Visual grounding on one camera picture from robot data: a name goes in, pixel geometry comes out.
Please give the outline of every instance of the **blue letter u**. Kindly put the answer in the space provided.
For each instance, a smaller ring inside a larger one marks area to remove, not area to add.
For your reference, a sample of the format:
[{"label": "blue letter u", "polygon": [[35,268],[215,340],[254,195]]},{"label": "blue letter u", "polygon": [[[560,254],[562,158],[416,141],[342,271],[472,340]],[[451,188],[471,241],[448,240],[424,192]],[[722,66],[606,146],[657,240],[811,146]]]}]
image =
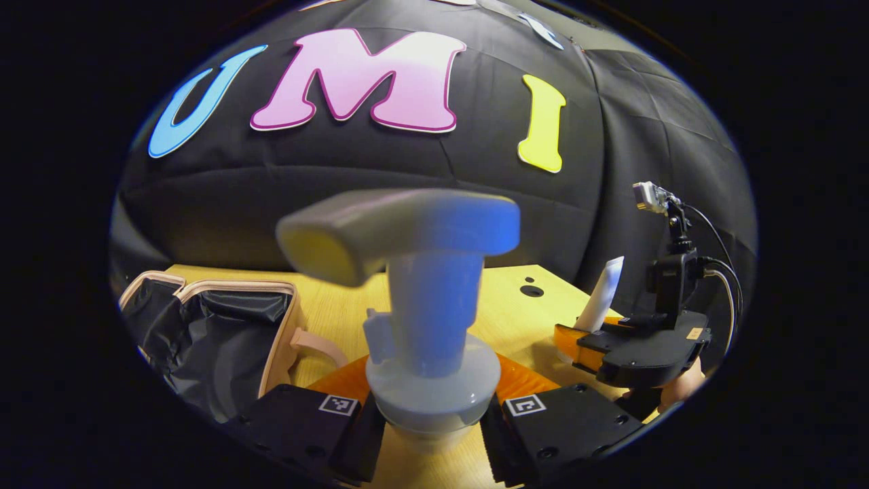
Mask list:
[{"label": "blue letter u", "polygon": [[195,87],[197,83],[199,83],[199,80],[205,78],[211,72],[211,68],[196,75],[192,80],[182,85],[182,87],[175,92],[175,95],[172,96],[172,101],[169,102],[166,110],[163,111],[163,114],[160,116],[160,120],[158,120],[156,126],[154,126],[154,132],[151,134],[151,141],[148,144],[148,154],[150,154],[151,157],[164,157],[172,151],[177,150],[182,144],[187,142],[190,137],[196,134],[196,132],[199,131],[199,128],[205,124],[205,121],[211,117],[211,113],[217,108],[217,105],[220,103],[223,94],[226,93],[226,89],[229,87],[229,84],[232,83],[235,75],[238,74],[250,58],[260,54],[267,47],[267,44],[257,46],[236,54],[226,60],[226,62],[221,65],[220,74],[217,75],[215,81],[211,83],[211,86],[208,91],[205,92],[205,95],[202,96],[202,100],[193,110],[193,113],[181,123],[174,124],[173,121],[175,120],[175,115],[178,113],[178,109],[181,108],[184,100],[187,99],[190,91],[193,90],[193,87]]}]

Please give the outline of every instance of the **black cable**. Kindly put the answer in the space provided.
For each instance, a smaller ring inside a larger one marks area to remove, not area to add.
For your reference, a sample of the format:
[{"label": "black cable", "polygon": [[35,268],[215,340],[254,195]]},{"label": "black cable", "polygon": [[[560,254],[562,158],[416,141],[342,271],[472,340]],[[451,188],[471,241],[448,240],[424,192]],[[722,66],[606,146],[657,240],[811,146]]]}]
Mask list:
[{"label": "black cable", "polygon": [[724,269],[724,271],[729,273],[731,277],[733,277],[733,282],[736,283],[736,295],[737,295],[737,298],[739,300],[739,306],[737,307],[737,313],[736,313],[736,318],[737,318],[736,323],[738,325],[740,323],[740,319],[742,318],[742,306],[743,306],[742,284],[740,284],[740,278],[736,276],[736,272],[733,271],[733,268],[731,268],[726,263],[724,263],[723,261],[721,261],[717,258],[701,257],[700,259],[702,261],[709,263],[709,264],[720,266],[721,268]]},{"label": "black cable", "polygon": [[688,205],[685,203],[683,203],[682,206],[685,207],[686,209],[694,212],[695,214],[700,216],[700,218],[706,222],[706,225],[709,226],[709,229],[711,229],[712,233],[715,235],[715,239],[718,239],[718,244],[721,246],[721,250],[724,252],[724,257],[727,258],[727,263],[730,264],[731,270],[735,269],[736,267],[733,266],[733,260],[730,259],[730,253],[727,252],[727,248],[724,246],[724,241],[721,239],[721,236],[715,230],[715,226],[712,225],[712,222],[703,214],[703,212],[698,211],[695,207],[692,207],[691,205]]}]

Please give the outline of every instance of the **gray plastic object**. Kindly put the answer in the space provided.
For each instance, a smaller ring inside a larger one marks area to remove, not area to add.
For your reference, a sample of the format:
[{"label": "gray plastic object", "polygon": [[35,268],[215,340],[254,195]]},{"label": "gray plastic object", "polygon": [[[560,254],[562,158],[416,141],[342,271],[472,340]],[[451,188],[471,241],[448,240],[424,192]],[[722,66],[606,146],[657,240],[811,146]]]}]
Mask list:
[{"label": "gray plastic object", "polygon": [[519,223],[508,198],[425,189],[349,191],[277,225],[284,255],[311,277],[356,287],[387,266],[392,312],[368,310],[366,376],[383,416],[425,452],[457,442],[501,377],[467,329],[483,258],[515,248]]}]

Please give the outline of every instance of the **yellow letter i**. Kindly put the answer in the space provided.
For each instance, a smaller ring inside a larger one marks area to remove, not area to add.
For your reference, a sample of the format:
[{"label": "yellow letter i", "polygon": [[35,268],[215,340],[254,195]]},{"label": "yellow letter i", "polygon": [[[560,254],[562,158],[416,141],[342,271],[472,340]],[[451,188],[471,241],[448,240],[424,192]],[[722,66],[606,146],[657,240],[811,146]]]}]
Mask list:
[{"label": "yellow letter i", "polygon": [[558,173],[561,155],[558,154],[558,130],[561,107],[567,104],[552,85],[538,77],[525,75],[522,81],[531,90],[531,123],[528,137],[519,143],[519,159],[543,170]]}]

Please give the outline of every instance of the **human hand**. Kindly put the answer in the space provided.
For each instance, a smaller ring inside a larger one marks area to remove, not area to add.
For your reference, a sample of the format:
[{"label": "human hand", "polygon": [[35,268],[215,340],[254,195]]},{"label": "human hand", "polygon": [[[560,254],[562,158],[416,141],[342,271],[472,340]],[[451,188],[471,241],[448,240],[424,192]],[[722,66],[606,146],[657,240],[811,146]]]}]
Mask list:
[{"label": "human hand", "polygon": [[706,382],[706,375],[700,369],[700,357],[697,357],[691,368],[662,387],[658,413],[666,411],[679,401],[688,399],[704,382]]}]

